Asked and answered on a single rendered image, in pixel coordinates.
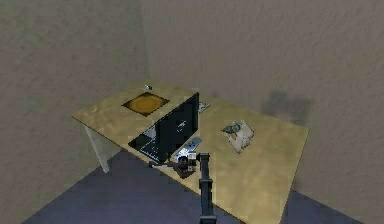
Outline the black open laptop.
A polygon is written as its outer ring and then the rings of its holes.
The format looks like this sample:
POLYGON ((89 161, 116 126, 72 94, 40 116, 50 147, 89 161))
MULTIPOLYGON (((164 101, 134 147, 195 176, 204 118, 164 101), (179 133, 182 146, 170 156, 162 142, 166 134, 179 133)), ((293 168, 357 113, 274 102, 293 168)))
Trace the black open laptop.
POLYGON ((198 130, 199 93, 195 93, 128 145, 155 163, 165 162, 198 130))

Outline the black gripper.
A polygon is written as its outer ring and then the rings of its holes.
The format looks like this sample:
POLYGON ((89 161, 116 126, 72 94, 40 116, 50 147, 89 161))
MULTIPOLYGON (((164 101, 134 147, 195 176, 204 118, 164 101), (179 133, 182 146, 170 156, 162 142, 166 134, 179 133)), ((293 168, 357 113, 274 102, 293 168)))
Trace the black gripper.
POLYGON ((175 164, 172 161, 168 162, 155 162, 149 161, 148 166, 153 167, 174 167, 174 170, 180 178, 187 178, 194 173, 194 169, 189 167, 188 158, 186 156, 180 156, 175 164))

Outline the pale crumpled cloth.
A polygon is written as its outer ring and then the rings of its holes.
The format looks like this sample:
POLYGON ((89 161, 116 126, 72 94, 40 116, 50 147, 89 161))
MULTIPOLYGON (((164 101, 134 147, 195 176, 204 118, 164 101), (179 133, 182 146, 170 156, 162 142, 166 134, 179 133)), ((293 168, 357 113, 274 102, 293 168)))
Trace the pale crumpled cloth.
POLYGON ((232 125, 223 128, 222 132, 238 154, 250 145, 254 137, 253 129, 244 120, 234 121, 232 125))

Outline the light wooden dining table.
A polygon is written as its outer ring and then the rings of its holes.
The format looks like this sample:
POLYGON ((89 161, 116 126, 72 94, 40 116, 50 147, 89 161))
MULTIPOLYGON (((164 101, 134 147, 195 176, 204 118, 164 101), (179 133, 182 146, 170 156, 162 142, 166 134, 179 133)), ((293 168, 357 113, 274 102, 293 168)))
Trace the light wooden dining table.
MULTIPOLYGON (((147 78, 76 112, 73 118, 147 162, 149 158, 128 143, 196 91, 147 78), (147 86, 169 102, 146 117, 122 106, 147 86)), ((202 94, 200 100, 209 107, 199 115, 196 135, 202 142, 197 150, 210 154, 213 203, 245 224, 280 224, 308 129, 208 95, 202 94), (250 126, 254 137, 237 153, 221 130, 240 120, 250 126)))

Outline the orange plate on dark mat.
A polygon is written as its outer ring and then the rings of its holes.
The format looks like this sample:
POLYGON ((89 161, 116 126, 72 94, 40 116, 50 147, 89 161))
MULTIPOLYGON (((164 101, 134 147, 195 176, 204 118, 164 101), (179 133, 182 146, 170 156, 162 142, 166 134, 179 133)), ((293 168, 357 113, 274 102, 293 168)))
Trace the orange plate on dark mat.
POLYGON ((168 99, 152 94, 150 92, 144 92, 139 96, 125 102, 123 107, 147 117, 168 102, 168 99))

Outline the grey remote control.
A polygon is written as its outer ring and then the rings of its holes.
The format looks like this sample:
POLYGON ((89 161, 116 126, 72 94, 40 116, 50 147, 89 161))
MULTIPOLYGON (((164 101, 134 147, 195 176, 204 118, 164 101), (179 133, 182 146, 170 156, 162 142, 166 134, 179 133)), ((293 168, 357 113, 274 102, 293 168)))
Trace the grey remote control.
POLYGON ((189 142, 185 143, 183 147, 181 147, 178 152, 174 155, 174 159, 178 160, 181 156, 187 156, 189 153, 193 153, 196 151, 196 148, 202 142, 202 139, 199 137, 194 137, 189 142))

